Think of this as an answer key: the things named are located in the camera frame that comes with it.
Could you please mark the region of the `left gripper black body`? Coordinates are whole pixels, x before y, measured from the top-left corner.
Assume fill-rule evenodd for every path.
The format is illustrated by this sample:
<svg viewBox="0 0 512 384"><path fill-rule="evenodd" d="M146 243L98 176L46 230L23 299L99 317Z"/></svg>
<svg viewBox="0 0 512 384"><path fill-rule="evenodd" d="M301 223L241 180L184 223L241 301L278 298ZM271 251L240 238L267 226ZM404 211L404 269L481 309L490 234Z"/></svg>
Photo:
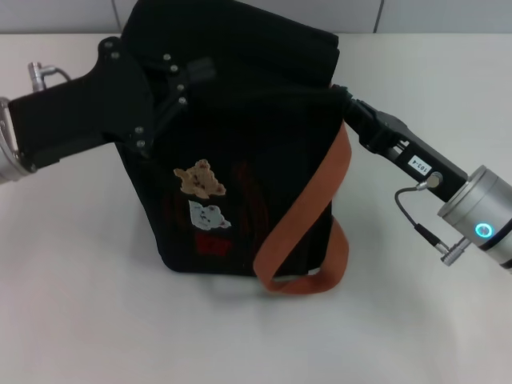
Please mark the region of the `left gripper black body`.
<svg viewBox="0 0 512 384"><path fill-rule="evenodd" d="M98 46L93 69L9 103L24 159L41 169L108 143L136 153L154 140L154 100L146 76L120 38Z"/></svg>

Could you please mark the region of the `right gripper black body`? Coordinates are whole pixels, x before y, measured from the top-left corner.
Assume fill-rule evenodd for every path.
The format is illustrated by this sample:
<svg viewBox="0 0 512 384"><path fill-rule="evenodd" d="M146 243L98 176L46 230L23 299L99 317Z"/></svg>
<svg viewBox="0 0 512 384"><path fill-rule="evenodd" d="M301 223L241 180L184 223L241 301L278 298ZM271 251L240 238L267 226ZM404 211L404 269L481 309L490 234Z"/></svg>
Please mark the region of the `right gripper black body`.
<svg viewBox="0 0 512 384"><path fill-rule="evenodd" d="M469 176L422 140L398 140L391 150L391 161L417 182L433 173L441 175L440 184L431 191L443 202L448 202L464 186Z"/></svg>

